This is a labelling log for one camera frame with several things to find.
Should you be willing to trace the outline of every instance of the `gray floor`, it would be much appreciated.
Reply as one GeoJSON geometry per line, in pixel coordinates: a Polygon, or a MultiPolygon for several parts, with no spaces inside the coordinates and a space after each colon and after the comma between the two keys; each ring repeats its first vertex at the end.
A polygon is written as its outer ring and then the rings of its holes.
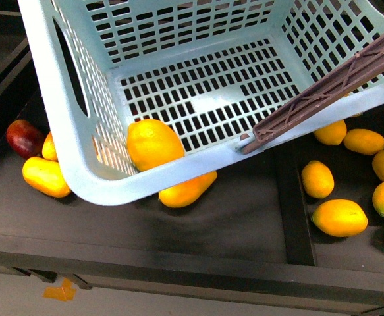
{"type": "Polygon", "coordinates": [[[79,290],[72,301],[43,298],[48,286],[60,286],[30,276],[0,274],[0,316],[340,316],[342,314],[304,311],[230,302],[215,302],[104,288],[79,290]]]}

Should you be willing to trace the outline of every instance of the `basket handle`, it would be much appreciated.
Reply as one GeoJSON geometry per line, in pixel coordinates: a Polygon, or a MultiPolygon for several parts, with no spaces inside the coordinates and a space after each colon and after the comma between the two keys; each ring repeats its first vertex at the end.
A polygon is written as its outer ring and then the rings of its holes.
{"type": "Polygon", "coordinates": [[[255,140],[247,154],[307,120],[346,94],[384,72],[384,33],[341,66],[292,98],[253,127],[255,140]]]}

